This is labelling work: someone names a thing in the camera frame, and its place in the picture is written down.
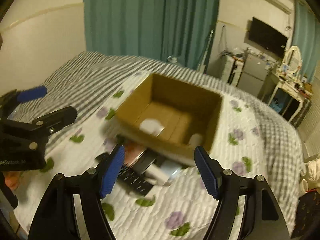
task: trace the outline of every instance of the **green curtain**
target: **green curtain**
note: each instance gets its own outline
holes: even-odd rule
[[[295,1],[295,23],[292,45],[301,51],[302,68],[300,74],[307,74],[312,82],[316,64],[320,58],[320,23],[305,5]]]
[[[87,50],[196,69],[218,17],[219,0],[84,0]]]
[[[162,60],[196,69],[218,19],[219,0],[166,0]]]

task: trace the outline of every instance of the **checkered blanket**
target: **checkered blanket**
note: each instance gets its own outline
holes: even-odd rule
[[[299,171],[303,166],[301,141],[296,130],[257,98],[218,79],[173,64],[144,57],[105,56],[83,52],[56,70],[44,82],[46,97],[21,105],[15,120],[30,122],[41,115],[72,105],[78,112],[75,124],[53,134],[47,144],[50,152],[117,92],[127,77],[139,71],[171,76],[195,85],[220,90],[244,101],[253,109],[264,143],[268,182],[278,200],[290,232],[298,203]]]

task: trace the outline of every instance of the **curtain fold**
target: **curtain fold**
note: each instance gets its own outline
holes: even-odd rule
[[[215,29],[219,0],[84,0],[87,50],[196,69]]]
[[[298,46],[302,56],[300,74],[308,77],[308,82],[313,81],[316,64],[320,58],[320,23],[308,11],[305,5],[295,1],[295,25],[292,45]]]

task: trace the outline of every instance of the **open cardboard box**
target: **open cardboard box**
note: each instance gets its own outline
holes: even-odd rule
[[[173,78],[151,74],[116,111],[123,135],[160,154],[194,165],[193,134],[201,134],[209,152],[220,115],[222,97]],[[164,129],[156,137],[139,129],[145,119],[158,120]]]

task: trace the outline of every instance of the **flat screen tv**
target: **flat screen tv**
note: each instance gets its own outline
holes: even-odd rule
[[[270,25],[253,17],[248,39],[283,58],[288,38]]]

